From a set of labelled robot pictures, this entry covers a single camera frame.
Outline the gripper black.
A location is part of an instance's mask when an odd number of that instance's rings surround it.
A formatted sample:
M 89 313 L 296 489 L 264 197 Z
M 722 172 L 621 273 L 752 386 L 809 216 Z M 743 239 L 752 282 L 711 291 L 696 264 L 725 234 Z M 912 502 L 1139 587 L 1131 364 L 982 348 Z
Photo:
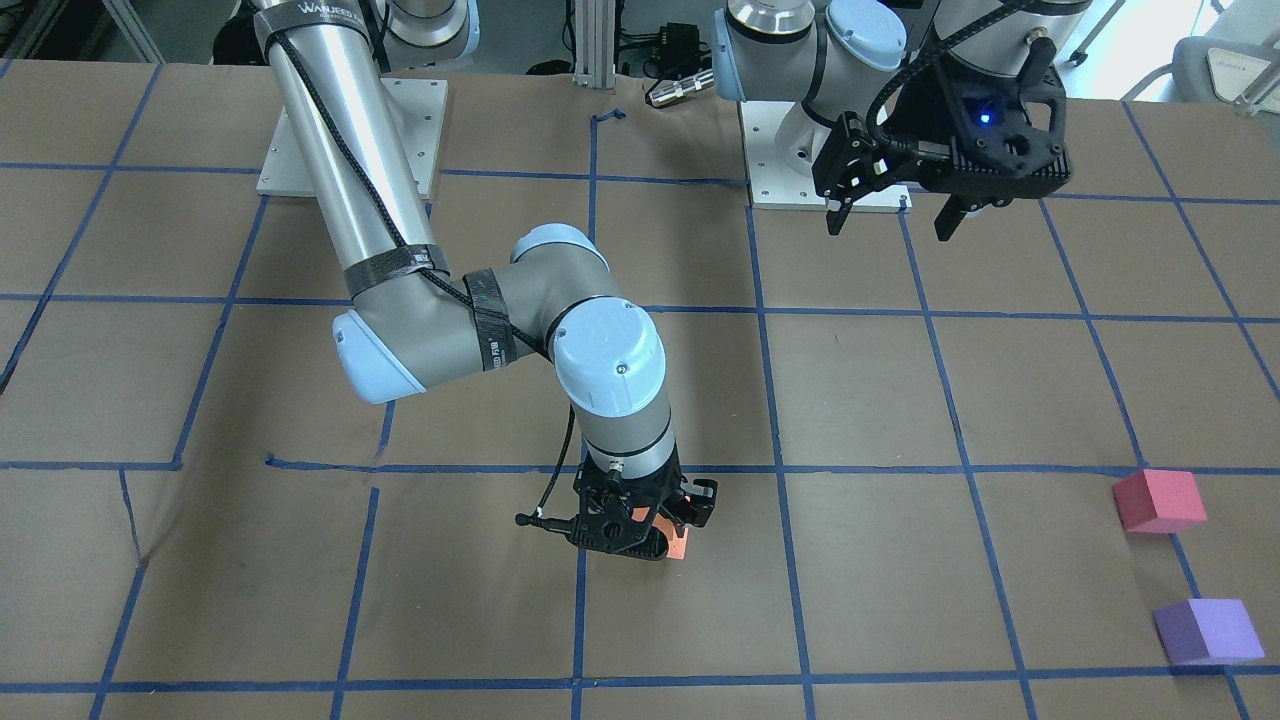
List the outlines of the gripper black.
M 516 524 L 562 536 L 581 550 L 658 561 L 676 556 L 676 530 L 660 528 L 659 520 L 703 528 L 714 512 L 718 483 L 684 478 L 673 468 L 627 479 L 617 462 L 607 470 L 584 462 L 573 491 L 579 497 L 573 518 L 518 514 Z
M 1047 196 L 1071 179 L 1065 140 L 1066 94 L 1051 61 L 1024 63 L 1014 77 L 991 76 L 943 56 L 906 82 L 895 104 L 895 133 L 948 151 L 916 160 L 874 141 L 855 111 L 835 120 L 812 168 L 837 236 L 865 196 L 915 181 L 951 193 L 933 220 L 950 241 L 977 209 L 973 196 Z

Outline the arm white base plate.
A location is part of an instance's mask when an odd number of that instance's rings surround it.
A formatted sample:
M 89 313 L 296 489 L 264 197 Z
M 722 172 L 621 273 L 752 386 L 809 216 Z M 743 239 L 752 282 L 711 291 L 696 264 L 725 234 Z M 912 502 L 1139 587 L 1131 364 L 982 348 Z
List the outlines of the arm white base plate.
M 433 197 L 443 120 L 448 101 L 445 79 L 385 78 L 384 92 L 401 147 L 417 186 L 419 197 Z M 260 195 L 312 199 L 314 186 L 306 172 L 287 111 L 282 111 L 264 158 L 256 190 Z
M 829 129 L 797 102 L 741 102 L 740 120 L 751 202 L 758 209 L 824 211 L 812 168 Z

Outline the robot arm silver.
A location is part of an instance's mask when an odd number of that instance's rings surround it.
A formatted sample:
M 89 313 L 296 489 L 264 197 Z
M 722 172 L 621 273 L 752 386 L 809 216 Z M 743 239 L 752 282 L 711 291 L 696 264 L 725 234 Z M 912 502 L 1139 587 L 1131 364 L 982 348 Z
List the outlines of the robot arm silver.
M 1073 177 L 1068 95 L 1053 68 L 1085 1 L 728 1 L 716 87 L 781 101 L 782 146 L 837 234 L 854 204 L 913 181 L 947 195 L 948 241 L 983 208 Z
M 431 63 L 477 42 L 471 1 L 252 1 L 253 33 L 323 210 L 353 307 L 332 336 L 357 395 L 387 404 L 530 355 L 548 359 L 588 457 L 579 512 L 521 527 L 590 551 L 676 559 L 704 527 L 713 480 L 678 462 L 654 322 L 620 296 L 577 228 L 527 232 L 508 265 L 453 275 L 410 168 L 378 58 Z

